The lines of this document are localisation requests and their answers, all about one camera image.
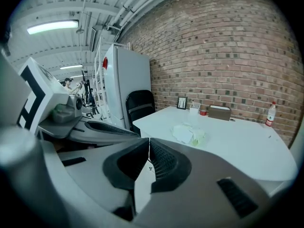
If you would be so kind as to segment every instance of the white robot part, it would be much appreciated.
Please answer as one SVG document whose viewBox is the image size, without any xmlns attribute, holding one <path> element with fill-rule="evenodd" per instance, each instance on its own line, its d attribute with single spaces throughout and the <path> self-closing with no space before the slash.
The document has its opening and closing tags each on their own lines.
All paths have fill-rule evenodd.
<svg viewBox="0 0 304 228">
<path fill-rule="evenodd" d="M 33 58 L 29 58 L 18 73 L 31 91 L 18 117 L 17 124 L 35 134 L 40 122 L 58 104 L 66 105 L 69 94 L 62 85 Z"/>
<path fill-rule="evenodd" d="M 0 125 L 15 125 L 18 116 L 27 101 L 31 92 L 24 80 L 17 75 L 14 68 L 7 59 L 0 53 Z"/>
</svg>

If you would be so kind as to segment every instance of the black office chair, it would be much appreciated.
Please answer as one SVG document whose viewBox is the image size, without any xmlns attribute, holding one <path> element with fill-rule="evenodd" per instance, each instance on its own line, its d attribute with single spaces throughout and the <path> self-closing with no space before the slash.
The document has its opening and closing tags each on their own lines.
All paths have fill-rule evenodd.
<svg viewBox="0 0 304 228">
<path fill-rule="evenodd" d="M 149 90 L 133 91 L 128 95 L 125 104 L 130 130 L 140 135 L 140 129 L 133 125 L 133 122 L 155 112 L 153 94 Z"/>
</svg>

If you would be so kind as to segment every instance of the white refrigerator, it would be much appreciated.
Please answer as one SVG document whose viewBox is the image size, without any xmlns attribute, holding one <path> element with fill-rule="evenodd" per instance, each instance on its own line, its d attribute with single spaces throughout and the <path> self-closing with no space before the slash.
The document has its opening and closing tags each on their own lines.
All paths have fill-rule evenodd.
<svg viewBox="0 0 304 228">
<path fill-rule="evenodd" d="M 104 56 L 103 67 L 112 124 L 129 130 L 126 99 L 136 90 L 151 91 L 149 57 L 111 45 Z"/>
</svg>

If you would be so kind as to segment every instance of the cardboard box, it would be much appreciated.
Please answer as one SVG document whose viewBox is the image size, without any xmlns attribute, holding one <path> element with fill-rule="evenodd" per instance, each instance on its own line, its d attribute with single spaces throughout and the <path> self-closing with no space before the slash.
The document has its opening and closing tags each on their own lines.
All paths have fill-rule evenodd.
<svg viewBox="0 0 304 228">
<path fill-rule="evenodd" d="M 208 117 L 229 121 L 231 116 L 231 109 L 225 106 L 210 105 Z"/>
</svg>

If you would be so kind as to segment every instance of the black vent slot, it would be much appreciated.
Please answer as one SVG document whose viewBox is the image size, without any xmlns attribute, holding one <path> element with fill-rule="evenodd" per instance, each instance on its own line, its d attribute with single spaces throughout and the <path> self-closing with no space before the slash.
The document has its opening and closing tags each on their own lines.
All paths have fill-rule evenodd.
<svg viewBox="0 0 304 228">
<path fill-rule="evenodd" d="M 150 160 L 155 169 L 156 180 L 170 174 L 177 164 L 176 157 L 156 143 L 150 143 Z"/>
<path fill-rule="evenodd" d="M 184 154 L 154 138 L 150 139 L 150 160 L 156 178 L 151 193 L 175 190 L 187 179 L 192 168 Z"/>
<path fill-rule="evenodd" d="M 118 168 L 132 180 L 136 180 L 147 162 L 147 147 L 138 147 L 131 152 L 123 155 L 117 161 Z"/>
<path fill-rule="evenodd" d="M 85 161 L 86 161 L 86 159 L 84 157 L 78 157 L 78 158 L 62 161 L 62 163 L 64 166 L 70 166 L 70 165 L 76 165 L 78 163 L 85 162 Z"/>
<path fill-rule="evenodd" d="M 98 132 L 102 132 L 102 133 L 114 133 L 114 134 L 121 134 L 121 135 L 133 135 L 133 136 L 138 136 L 138 134 L 136 133 L 132 133 L 130 131 L 126 131 L 114 126 L 111 126 L 109 124 L 105 124 L 105 123 L 100 123 L 100 122 L 93 122 L 93 121 L 88 121 L 85 123 L 85 126 L 88 129 L 91 130 L 95 130 Z"/>
<path fill-rule="evenodd" d="M 149 138 L 129 142 L 130 147 L 108 156 L 103 172 L 110 183 L 124 190 L 134 190 L 134 183 L 149 157 Z"/>
<path fill-rule="evenodd" d="M 257 204 L 232 179 L 221 179 L 217 183 L 241 218 L 251 214 L 258 208 Z"/>
</svg>

